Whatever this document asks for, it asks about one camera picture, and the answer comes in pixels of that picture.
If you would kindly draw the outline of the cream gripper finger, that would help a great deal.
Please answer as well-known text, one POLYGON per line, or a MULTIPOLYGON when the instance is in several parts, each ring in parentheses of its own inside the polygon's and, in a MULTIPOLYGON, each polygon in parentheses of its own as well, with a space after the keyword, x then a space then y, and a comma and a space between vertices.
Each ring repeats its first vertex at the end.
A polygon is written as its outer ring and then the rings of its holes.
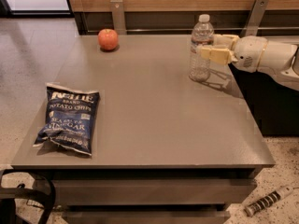
POLYGON ((220 35, 214 34, 213 44, 225 46, 227 49, 234 49, 237 41, 240 39, 238 35, 220 35))
POLYGON ((227 65, 229 63, 236 62, 236 57, 234 52, 222 45, 200 46, 197 48, 197 52, 201 58, 211 61, 213 63, 227 65))

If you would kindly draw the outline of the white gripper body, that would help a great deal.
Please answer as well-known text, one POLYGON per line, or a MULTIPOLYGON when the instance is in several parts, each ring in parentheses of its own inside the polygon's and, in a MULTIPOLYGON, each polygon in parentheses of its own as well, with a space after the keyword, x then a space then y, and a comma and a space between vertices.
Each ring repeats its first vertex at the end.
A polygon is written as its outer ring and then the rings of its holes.
POLYGON ((259 36, 245 36, 233 44, 232 65, 238 70, 253 73, 257 70, 267 39, 259 36))

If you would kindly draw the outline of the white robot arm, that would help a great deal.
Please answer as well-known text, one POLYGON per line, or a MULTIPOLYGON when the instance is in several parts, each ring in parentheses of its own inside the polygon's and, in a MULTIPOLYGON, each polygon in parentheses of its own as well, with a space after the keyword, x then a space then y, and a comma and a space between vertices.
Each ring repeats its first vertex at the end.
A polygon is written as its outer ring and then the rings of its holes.
POLYGON ((267 74, 276 83, 299 91, 297 45, 254 35, 214 35, 213 43, 202 45, 198 54, 213 63, 231 63, 241 71, 267 74))

